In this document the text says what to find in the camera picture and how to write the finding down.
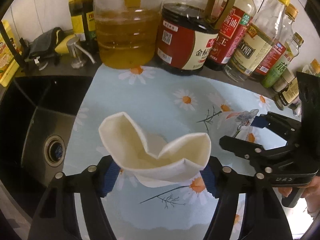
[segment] sink basin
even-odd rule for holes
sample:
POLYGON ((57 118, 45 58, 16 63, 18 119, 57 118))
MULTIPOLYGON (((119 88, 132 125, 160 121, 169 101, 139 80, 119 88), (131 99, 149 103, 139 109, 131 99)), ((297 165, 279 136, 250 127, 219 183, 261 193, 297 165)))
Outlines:
POLYGON ((84 76, 19 77, 0 102, 0 180, 30 217, 52 177, 62 171, 91 82, 84 76))

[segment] sink drain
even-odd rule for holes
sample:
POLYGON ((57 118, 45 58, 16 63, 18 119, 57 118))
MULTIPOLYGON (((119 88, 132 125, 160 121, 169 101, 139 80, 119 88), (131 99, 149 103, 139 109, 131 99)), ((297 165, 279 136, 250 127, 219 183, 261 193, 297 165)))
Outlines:
POLYGON ((58 135, 50 136, 44 144, 44 158, 52 167, 58 167, 64 160, 66 147, 58 135))

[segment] yellow and black bottle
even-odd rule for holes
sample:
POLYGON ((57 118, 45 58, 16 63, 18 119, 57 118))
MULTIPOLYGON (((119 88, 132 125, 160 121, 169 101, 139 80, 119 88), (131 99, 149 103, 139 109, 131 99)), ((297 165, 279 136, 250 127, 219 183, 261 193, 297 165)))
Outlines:
POLYGON ((97 52, 93 0, 69 0, 69 10, 74 34, 80 38, 84 48, 92 53, 97 52))

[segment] light blue tablecloth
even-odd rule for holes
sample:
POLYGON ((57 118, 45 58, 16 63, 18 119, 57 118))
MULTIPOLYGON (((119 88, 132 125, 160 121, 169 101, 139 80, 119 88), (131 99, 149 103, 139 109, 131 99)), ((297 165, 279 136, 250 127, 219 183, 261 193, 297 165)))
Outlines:
MULTIPOLYGON (((102 65, 76 117, 63 171, 66 175, 80 173, 108 155, 98 127, 107 116, 124 111, 143 129, 160 134, 168 142, 187 133, 207 132, 208 127, 211 155, 238 173, 254 175, 247 160, 223 151, 218 145, 220 135, 210 132, 217 127, 222 114, 215 115, 211 122, 199 122, 220 111, 252 109, 259 109, 259 114, 272 111, 294 118, 290 109, 279 111, 268 98, 219 81, 179 77, 146 66, 115 70, 102 65)), ((246 139, 266 149, 286 143, 267 129, 249 129, 246 139)), ((238 239, 244 200, 245 195, 240 195, 231 239, 238 239)), ((102 202, 118 240, 201 240, 218 200, 204 188, 200 175, 181 184, 148 188, 121 171, 114 190, 102 202)), ((78 194, 76 210, 82 238, 89 239, 78 194)))

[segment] metal rivet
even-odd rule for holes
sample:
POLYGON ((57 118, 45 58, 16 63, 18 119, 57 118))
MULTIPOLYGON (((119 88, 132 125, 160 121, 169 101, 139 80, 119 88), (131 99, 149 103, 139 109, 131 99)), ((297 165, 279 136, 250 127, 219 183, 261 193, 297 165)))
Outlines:
POLYGON ((97 166, 95 166, 95 165, 91 165, 91 166, 88 167, 88 171, 89 172, 94 172, 96 170, 97 170, 97 166))
POLYGON ((272 173, 272 168, 266 167, 266 168, 264 169, 264 171, 265 171, 266 173, 272 173))
POLYGON ((258 179, 264 179, 264 175, 262 173, 257 173, 257 178, 258 179))
POLYGON ((63 173, 58 172, 55 177, 56 177, 56 179, 61 179, 63 177, 63 173))
POLYGON ((230 172, 232 171, 232 169, 231 169, 230 167, 228 167, 228 166, 224 166, 224 167, 222 168, 222 170, 223 170, 225 173, 230 173, 230 172))

